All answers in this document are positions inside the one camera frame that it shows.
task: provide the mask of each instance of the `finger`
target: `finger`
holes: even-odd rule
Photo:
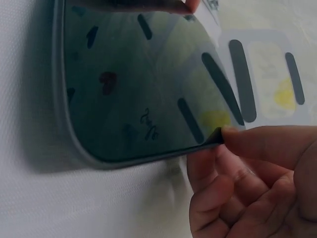
[[[232,227],[243,215],[246,207],[235,196],[221,207],[220,218],[229,226]]]
[[[224,128],[226,147],[234,154],[294,170],[317,139],[317,126],[263,126],[242,132]]]
[[[253,227],[261,228],[263,237],[270,237],[283,225],[295,201],[296,190],[290,172],[280,178],[257,203],[252,204],[241,219],[252,221]]]
[[[229,232],[229,227],[227,224],[221,220],[217,219],[205,228],[193,233],[193,238],[225,238]]]
[[[268,187],[290,170],[266,161],[243,159],[249,169],[254,172]]]
[[[198,151],[187,156],[187,174],[194,192],[207,187],[217,176],[214,160],[214,149]]]
[[[234,193],[245,206],[255,202],[268,191],[268,186],[250,173],[241,159],[232,154],[224,145],[218,147],[216,166],[219,173],[233,179]]]
[[[70,3],[94,10],[109,12],[165,11],[177,14],[191,14],[191,10],[188,6],[180,0],[138,0],[135,2],[113,0],[70,0]]]
[[[188,7],[191,14],[194,14],[198,8],[200,0],[186,0],[185,5]]]
[[[219,218],[221,205],[233,194],[233,182],[227,176],[217,176],[205,189],[195,193],[189,206],[189,221],[195,233]]]

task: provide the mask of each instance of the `dark mark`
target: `dark mark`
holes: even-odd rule
[[[232,114],[236,121],[240,125],[244,125],[244,121],[239,109],[239,105],[236,101],[230,83],[222,73],[221,69],[217,65],[217,63],[213,60],[209,53],[202,54],[202,61],[204,66],[206,67],[209,75],[213,79],[220,93],[222,94],[224,100],[226,101],[228,107],[232,111]]]
[[[100,75],[99,82],[104,84],[103,94],[109,95],[117,83],[117,75],[113,72],[104,72]]]
[[[241,113],[246,122],[254,122],[257,118],[256,103],[243,46],[238,40],[229,42],[231,60],[236,77]]]
[[[159,134],[156,132],[157,126],[153,125],[152,121],[149,118],[150,110],[148,108],[145,109],[145,114],[141,116],[140,123],[144,124],[148,127],[148,132],[146,133],[144,139],[148,140],[151,136],[152,140],[157,140]]]
[[[87,42],[87,48],[91,49],[94,42],[95,42],[95,38],[98,32],[98,26],[94,26],[93,28],[91,28],[91,30],[87,33],[86,38],[88,39]]]
[[[152,31],[151,31],[148,23],[146,22],[146,20],[142,14],[138,15],[138,22],[140,24],[140,27],[143,30],[145,37],[147,38],[147,40],[150,40],[152,38],[153,34],[152,34]]]
[[[296,102],[299,105],[303,105],[305,102],[305,96],[295,58],[291,53],[286,53],[285,59],[287,62],[288,71],[291,75]]]
[[[180,98],[178,99],[177,104],[196,142],[198,144],[203,143],[204,135],[202,131],[200,130],[192,112],[190,111],[190,108],[187,102],[185,101],[185,99]]]
[[[68,88],[68,89],[67,89],[68,103],[71,102],[71,100],[72,100],[74,94],[75,94],[75,89],[74,89],[74,88]]]

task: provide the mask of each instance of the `mirror glass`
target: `mirror glass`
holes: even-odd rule
[[[84,149],[109,163],[181,154],[244,127],[214,44],[182,2],[100,1],[65,7],[65,90]]]

